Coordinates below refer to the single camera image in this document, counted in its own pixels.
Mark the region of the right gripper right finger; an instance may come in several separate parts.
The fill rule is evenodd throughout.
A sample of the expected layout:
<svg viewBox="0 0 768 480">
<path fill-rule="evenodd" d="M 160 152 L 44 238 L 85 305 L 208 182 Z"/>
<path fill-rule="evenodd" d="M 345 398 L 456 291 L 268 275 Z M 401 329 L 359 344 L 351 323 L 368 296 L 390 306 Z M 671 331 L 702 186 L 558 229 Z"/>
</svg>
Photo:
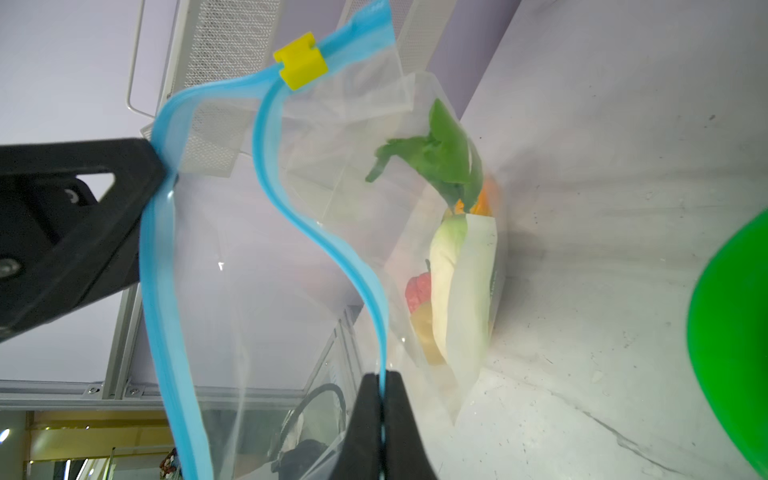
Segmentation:
<svg viewBox="0 0 768 480">
<path fill-rule="evenodd" d="M 426 454 L 405 384 L 386 372 L 382 400 L 382 474 L 387 480 L 437 480 Z"/>
</svg>

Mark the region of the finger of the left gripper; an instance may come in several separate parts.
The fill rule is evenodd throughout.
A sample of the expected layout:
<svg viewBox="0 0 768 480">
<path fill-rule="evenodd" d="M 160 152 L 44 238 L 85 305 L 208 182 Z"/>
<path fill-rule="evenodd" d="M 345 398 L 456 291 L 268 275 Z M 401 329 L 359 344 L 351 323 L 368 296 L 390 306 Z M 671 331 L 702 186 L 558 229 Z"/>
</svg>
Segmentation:
<svg viewBox="0 0 768 480">
<path fill-rule="evenodd" d="M 2 340 L 137 284 L 140 218 L 166 177 L 146 139 L 2 146 Z"/>
</svg>

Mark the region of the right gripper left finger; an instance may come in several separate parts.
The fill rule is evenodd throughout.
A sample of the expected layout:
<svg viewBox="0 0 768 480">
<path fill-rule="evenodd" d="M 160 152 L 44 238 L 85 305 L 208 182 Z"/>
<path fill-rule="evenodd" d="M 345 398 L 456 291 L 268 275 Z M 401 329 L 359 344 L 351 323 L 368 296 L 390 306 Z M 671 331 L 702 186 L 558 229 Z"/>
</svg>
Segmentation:
<svg viewBox="0 0 768 480">
<path fill-rule="evenodd" d="M 335 480 L 377 480 L 382 475 L 382 400 L 379 377 L 363 376 L 341 453 Z"/>
</svg>

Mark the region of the red toy pepper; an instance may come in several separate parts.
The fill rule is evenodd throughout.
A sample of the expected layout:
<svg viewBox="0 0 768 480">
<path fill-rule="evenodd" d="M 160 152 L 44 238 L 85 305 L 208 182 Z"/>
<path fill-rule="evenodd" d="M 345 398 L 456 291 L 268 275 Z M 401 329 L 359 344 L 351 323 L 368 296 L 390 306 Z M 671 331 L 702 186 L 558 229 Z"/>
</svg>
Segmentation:
<svg viewBox="0 0 768 480">
<path fill-rule="evenodd" d="M 410 313 L 431 300 L 431 273 L 424 272 L 412 277 L 406 284 L 405 299 Z"/>
</svg>

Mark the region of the white toy radish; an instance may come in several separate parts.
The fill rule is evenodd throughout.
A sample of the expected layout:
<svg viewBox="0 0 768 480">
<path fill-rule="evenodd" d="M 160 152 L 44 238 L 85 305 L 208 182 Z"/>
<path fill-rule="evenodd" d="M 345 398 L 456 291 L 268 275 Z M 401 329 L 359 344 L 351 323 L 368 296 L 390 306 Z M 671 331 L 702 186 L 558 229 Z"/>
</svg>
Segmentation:
<svg viewBox="0 0 768 480">
<path fill-rule="evenodd" d="M 433 335 L 464 388 L 475 383 L 488 348 L 497 243 L 494 218 L 462 214 L 444 219 L 430 245 Z"/>
</svg>

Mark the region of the clear zip top bag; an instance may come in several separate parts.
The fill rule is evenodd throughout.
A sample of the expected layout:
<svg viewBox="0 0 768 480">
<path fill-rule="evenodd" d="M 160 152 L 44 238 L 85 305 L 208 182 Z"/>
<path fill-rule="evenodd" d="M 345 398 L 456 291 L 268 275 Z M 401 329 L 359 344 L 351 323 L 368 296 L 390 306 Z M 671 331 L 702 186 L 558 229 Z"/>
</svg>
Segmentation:
<svg viewBox="0 0 768 480">
<path fill-rule="evenodd" d="M 438 79 L 407 70 L 392 8 L 374 2 L 359 29 L 277 50 L 279 79 L 260 99 L 204 101 L 226 125 L 253 116 L 228 176 L 177 168 L 202 151 L 194 99 L 166 102 L 153 122 L 168 177 L 142 215 L 140 280 L 185 479 L 329 477 L 363 376 L 379 377 L 383 400 L 388 370 L 435 455 L 478 379 L 464 388 L 446 361 L 427 362 L 405 299 L 407 282 L 431 273 L 440 224 L 462 214 L 398 157 L 365 181 L 378 147 L 429 133 L 435 100 L 460 124 Z M 498 232 L 491 333 L 502 217 L 482 165 Z"/>
</svg>

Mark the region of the orange toy carrot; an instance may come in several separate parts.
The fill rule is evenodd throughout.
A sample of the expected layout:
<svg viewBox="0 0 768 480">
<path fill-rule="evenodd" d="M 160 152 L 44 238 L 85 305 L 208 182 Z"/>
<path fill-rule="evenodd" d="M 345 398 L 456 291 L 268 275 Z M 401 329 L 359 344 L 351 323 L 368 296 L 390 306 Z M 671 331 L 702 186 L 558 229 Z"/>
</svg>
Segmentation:
<svg viewBox="0 0 768 480">
<path fill-rule="evenodd" d="M 485 175 L 477 148 L 446 104 L 435 100 L 429 110 L 429 133 L 393 138 L 375 151 L 376 162 L 365 178 L 376 181 L 393 157 L 426 180 L 456 214 L 491 216 Z"/>
</svg>

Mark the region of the yellow toy potato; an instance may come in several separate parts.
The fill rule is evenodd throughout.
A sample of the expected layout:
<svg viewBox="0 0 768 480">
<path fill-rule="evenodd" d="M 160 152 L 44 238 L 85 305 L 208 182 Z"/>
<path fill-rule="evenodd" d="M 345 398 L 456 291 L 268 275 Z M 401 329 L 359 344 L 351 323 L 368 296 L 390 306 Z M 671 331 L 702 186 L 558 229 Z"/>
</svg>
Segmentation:
<svg viewBox="0 0 768 480">
<path fill-rule="evenodd" d="M 430 365 L 441 365 L 445 360 L 438 349 L 433 333 L 433 311 L 430 301 L 422 303 L 410 316 L 414 329 L 425 358 Z"/>
</svg>

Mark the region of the white mesh two-tier shelf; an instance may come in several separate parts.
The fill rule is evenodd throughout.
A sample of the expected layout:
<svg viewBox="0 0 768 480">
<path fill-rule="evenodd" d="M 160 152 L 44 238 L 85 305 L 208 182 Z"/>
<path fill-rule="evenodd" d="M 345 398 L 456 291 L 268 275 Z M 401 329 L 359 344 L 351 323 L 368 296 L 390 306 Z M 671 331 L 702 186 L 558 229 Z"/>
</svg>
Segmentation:
<svg viewBox="0 0 768 480">
<path fill-rule="evenodd" d="M 194 99 L 193 146 L 178 170 L 219 177 L 248 152 L 253 116 L 225 119 L 212 99 L 258 100 L 279 79 L 274 52 L 307 32 L 359 29 L 374 1 L 142 1 L 129 70 L 127 108 L 149 120 L 166 102 Z"/>
</svg>

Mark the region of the green plastic basket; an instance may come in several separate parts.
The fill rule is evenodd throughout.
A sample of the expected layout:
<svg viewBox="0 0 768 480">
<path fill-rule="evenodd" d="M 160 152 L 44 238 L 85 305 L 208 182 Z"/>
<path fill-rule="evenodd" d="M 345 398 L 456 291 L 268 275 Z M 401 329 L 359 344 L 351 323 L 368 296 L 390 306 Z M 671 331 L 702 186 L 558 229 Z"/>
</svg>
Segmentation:
<svg viewBox="0 0 768 480">
<path fill-rule="evenodd" d="M 715 417 L 767 477 L 767 213 L 712 257 L 692 294 L 687 347 Z"/>
</svg>

